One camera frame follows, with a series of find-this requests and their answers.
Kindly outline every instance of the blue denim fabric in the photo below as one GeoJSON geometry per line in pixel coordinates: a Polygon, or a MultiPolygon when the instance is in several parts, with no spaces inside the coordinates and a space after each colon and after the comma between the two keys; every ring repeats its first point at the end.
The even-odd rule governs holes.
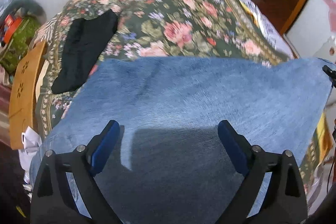
{"type": "MultiPolygon", "coordinates": [[[[325,64],[335,69],[320,59],[272,68],[234,58],[107,59],[34,157],[31,180],[46,150],[72,151],[114,119],[124,131],[95,180],[120,219],[214,223],[243,180],[218,138],[218,123],[229,120],[266,151],[293,151],[299,165],[331,92],[325,64]]],[[[88,215],[69,181],[79,211],[88,215]]]]}

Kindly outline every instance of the black cable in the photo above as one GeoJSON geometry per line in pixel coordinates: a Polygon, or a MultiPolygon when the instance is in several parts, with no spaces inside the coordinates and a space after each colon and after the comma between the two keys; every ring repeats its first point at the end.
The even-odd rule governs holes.
{"type": "Polygon", "coordinates": [[[334,163],[335,163],[335,153],[336,153],[336,147],[335,147],[335,151],[334,151],[334,160],[333,160],[333,164],[331,165],[330,172],[329,172],[329,176],[328,176],[327,194],[328,194],[328,189],[329,189],[329,180],[330,180],[331,171],[332,171],[332,169],[333,169],[333,167],[334,167],[334,163]]]}

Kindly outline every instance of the blue gripper pad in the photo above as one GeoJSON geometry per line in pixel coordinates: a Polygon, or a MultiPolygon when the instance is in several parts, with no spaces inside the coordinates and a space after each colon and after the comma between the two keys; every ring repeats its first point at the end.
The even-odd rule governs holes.
{"type": "Polygon", "coordinates": [[[94,140],[95,137],[101,137],[100,143],[97,144],[97,148],[91,155],[91,160],[89,164],[91,165],[90,173],[92,176],[100,173],[106,162],[109,158],[120,133],[120,126],[119,124],[111,120],[108,122],[106,127],[100,133],[100,135],[94,136],[90,143],[94,140]]]}
{"type": "Polygon", "coordinates": [[[218,137],[236,171],[246,177],[249,172],[249,160],[252,157],[249,142],[244,136],[238,135],[227,120],[218,124],[218,137]]]}

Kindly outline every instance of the floral blanket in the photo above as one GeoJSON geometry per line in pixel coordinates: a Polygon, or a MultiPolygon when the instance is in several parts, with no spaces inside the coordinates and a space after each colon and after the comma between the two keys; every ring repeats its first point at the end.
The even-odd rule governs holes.
{"type": "Polygon", "coordinates": [[[131,61],[145,56],[179,55],[245,58],[271,66],[288,59],[268,43],[239,0],[69,0],[45,30],[45,58],[50,64],[35,111],[42,139],[80,91],[59,95],[51,92],[72,21],[90,20],[108,9],[119,15],[118,30],[100,62],[105,58],[131,61]]]}

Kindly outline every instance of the metal screw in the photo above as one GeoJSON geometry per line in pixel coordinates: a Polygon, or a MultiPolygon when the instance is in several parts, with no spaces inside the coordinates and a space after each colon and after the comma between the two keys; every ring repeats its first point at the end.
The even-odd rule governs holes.
{"type": "Polygon", "coordinates": [[[53,151],[52,151],[52,150],[48,150],[48,151],[45,153],[45,155],[46,155],[47,157],[50,157],[52,154],[53,154],[53,151]]]}
{"type": "Polygon", "coordinates": [[[293,156],[293,153],[290,150],[286,150],[285,154],[286,154],[287,157],[293,156]]]}
{"type": "Polygon", "coordinates": [[[76,150],[78,152],[83,152],[85,150],[85,145],[80,144],[79,146],[76,147],[76,150]]]}
{"type": "Polygon", "coordinates": [[[260,151],[261,151],[261,147],[260,147],[259,145],[253,145],[253,146],[252,146],[252,150],[253,150],[254,152],[260,152],[260,151]]]}

